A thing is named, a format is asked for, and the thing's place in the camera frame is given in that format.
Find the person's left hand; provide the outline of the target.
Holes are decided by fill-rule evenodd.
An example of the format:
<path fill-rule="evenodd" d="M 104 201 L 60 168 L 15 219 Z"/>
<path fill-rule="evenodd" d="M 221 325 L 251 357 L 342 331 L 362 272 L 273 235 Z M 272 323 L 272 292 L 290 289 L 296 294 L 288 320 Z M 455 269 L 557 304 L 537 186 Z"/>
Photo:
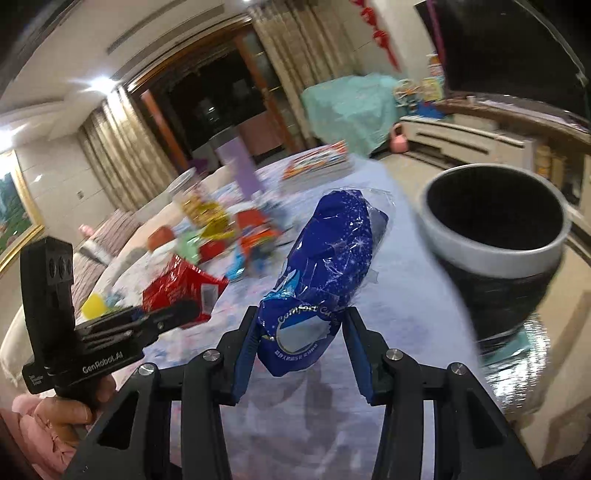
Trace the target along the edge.
<path fill-rule="evenodd" d="M 43 399 L 35 409 L 35 415 L 42 420 L 64 443 L 77 446 L 81 440 L 78 427 L 92 426 L 102 407 L 116 392 L 116 382 L 111 375 L 103 377 L 95 390 L 92 405 L 61 397 Z"/>

